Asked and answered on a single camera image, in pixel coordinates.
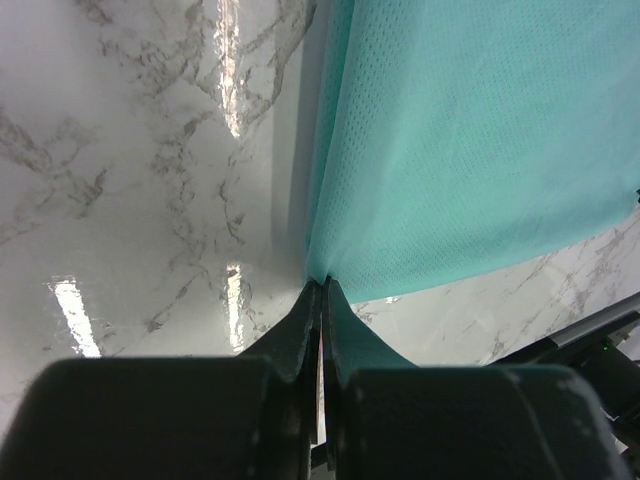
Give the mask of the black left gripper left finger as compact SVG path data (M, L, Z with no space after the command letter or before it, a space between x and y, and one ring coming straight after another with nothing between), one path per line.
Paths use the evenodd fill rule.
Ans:
M242 353L265 366L250 479L308 479L318 439L321 287L306 283L293 307Z

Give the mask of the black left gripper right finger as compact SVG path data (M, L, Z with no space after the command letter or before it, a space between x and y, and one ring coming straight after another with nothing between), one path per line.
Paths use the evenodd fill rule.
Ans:
M339 443L346 425L343 399L351 376L359 370L416 365L356 315L341 285L331 277L322 286L321 306L327 467L337 479L345 479L346 469L339 465Z

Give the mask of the teal t shirt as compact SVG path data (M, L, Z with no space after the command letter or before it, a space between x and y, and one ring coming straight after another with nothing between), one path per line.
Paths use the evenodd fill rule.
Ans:
M335 1L306 273L352 302L498 270L639 196L635 1Z

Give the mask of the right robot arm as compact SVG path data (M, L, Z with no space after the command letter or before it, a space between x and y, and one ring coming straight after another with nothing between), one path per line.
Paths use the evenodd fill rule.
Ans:
M639 467L639 361L619 345L639 326L639 295L624 298L573 325L507 355L507 364L563 365L598 394L622 456Z

